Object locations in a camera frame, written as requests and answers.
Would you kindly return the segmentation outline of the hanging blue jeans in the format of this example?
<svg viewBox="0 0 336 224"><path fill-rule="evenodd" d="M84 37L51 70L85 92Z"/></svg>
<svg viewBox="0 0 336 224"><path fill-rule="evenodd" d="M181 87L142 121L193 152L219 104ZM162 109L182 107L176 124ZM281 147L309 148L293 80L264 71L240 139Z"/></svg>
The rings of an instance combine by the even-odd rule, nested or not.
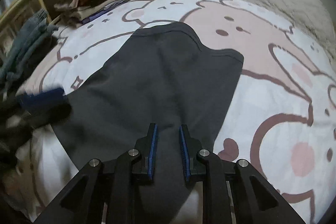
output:
<svg viewBox="0 0 336 224"><path fill-rule="evenodd" d="M9 87L23 74L27 61L35 50L58 28L47 23L47 11L40 9L19 30L3 66L1 85Z"/></svg>

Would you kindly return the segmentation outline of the dark grey garment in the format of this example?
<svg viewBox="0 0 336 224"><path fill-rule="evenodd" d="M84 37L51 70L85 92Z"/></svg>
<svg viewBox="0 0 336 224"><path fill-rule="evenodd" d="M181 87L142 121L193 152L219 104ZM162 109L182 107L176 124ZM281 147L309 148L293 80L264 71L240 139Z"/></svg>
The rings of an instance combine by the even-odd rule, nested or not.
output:
<svg viewBox="0 0 336 224"><path fill-rule="evenodd" d="M140 189L146 223L170 223L190 195L178 130L212 150L242 72L244 58L204 46L187 24L137 30L76 91L72 113L53 130L77 168L112 160L158 129L154 182Z"/></svg>

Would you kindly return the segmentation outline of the pink cartoon bear bedsheet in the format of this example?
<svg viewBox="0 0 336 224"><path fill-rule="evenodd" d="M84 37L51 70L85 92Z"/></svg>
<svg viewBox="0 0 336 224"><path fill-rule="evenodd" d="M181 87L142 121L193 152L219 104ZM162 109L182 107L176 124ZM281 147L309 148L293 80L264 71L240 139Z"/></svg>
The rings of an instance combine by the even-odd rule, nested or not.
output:
<svg viewBox="0 0 336 224"><path fill-rule="evenodd" d="M274 12L242 0L132 0L79 28L61 24L23 90L73 93L133 32L173 22L207 49L244 56L212 151L251 162L306 223L323 220L335 199L335 71L314 39Z"/></svg>

